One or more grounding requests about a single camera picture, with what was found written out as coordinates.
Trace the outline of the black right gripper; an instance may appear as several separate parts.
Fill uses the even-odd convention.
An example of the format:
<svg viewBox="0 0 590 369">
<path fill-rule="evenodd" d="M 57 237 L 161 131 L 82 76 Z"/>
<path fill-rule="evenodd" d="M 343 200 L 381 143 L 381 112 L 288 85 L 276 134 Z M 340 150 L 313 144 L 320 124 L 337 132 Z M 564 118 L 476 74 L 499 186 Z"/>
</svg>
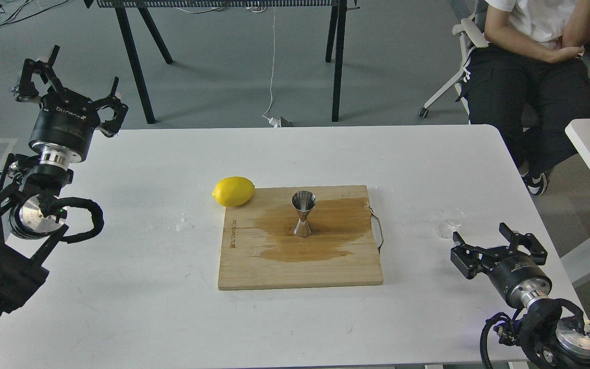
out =
<svg viewBox="0 0 590 369">
<path fill-rule="evenodd" d="M 466 279 L 485 273 L 496 291 L 510 308 L 527 308 L 532 302 L 550 294 L 550 278 L 539 268 L 547 261 L 547 250 L 532 233 L 521 234 L 501 222 L 499 233 L 509 245 L 484 249 L 465 243 L 458 232 L 452 233 L 454 247 L 450 261 Z M 529 256 L 519 254 L 522 246 Z"/>
</svg>

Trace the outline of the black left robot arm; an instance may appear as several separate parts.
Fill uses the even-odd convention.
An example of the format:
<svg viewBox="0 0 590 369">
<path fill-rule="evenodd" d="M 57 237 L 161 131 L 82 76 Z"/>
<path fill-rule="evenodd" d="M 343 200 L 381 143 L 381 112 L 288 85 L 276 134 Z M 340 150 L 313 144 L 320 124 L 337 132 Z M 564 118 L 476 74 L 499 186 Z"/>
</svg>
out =
<svg viewBox="0 0 590 369">
<path fill-rule="evenodd" d="M 23 306 L 47 280 L 42 264 L 61 241 L 77 243 L 101 233 L 104 217 L 91 199 L 61 198 L 73 180 L 69 166 L 87 158 L 92 135 L 117 135 L 128 111 L 116 95 L 92 100 L 64 87 L 53 65 L 24 61 L 12 89 L 19 102 L 35 102 L 39 116 L 30 136 L 34 156 L 9 154 L 0 171 L 0 317 Z"/>
</svg>

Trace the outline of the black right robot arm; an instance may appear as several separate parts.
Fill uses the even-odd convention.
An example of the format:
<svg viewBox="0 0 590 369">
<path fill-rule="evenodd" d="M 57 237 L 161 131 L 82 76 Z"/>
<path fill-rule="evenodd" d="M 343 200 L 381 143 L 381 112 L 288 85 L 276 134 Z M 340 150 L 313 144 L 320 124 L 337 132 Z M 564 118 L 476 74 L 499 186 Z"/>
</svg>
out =
<svg viewBox="0 0 590 369">
<path fill-rule="evenodd" d="M 479 350 L 486 368 L 492 368 L 487 348 L 491 331 L 499 343 L 519 346 L 539 368 L 590 368 L 590 320 L 569 300 L 550 298 L 551 280 L 541 270 L 547 252 L 534 234 L 515 233 L 505 223 L 499 232 L 508 244 L 485 249 L 465 243 L 454 232 L 450 259 L 468 279 L 484 273 L 515 309 L 509 317 L 497 313 L 486 320 Z"/>
</svg>

